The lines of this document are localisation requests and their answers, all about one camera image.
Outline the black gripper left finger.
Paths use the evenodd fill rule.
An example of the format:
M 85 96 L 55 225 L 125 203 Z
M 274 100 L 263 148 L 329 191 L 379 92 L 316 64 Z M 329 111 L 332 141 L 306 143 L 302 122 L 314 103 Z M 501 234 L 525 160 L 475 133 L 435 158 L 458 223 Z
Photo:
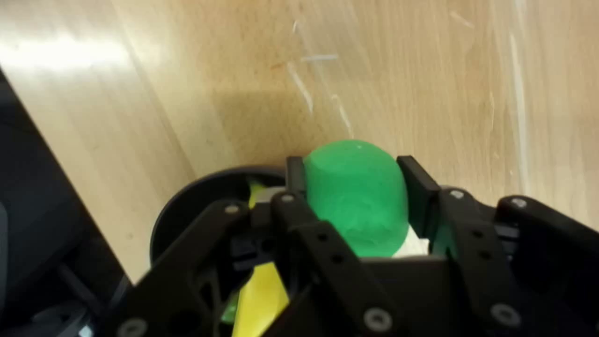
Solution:
M 301 158 L 286 160 L 286 190 L 293 195 L 306 195 L 304 165 Z

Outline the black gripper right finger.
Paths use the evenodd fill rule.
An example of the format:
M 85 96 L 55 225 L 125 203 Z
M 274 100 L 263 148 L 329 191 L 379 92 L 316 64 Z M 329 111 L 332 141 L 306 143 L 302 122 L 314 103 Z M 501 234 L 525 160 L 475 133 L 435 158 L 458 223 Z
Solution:
M 398 156 L 407 193 L 407 221 L 418 238 L 430 240 L 435 227 L 435 199 L 441 188 L 411 156 Z

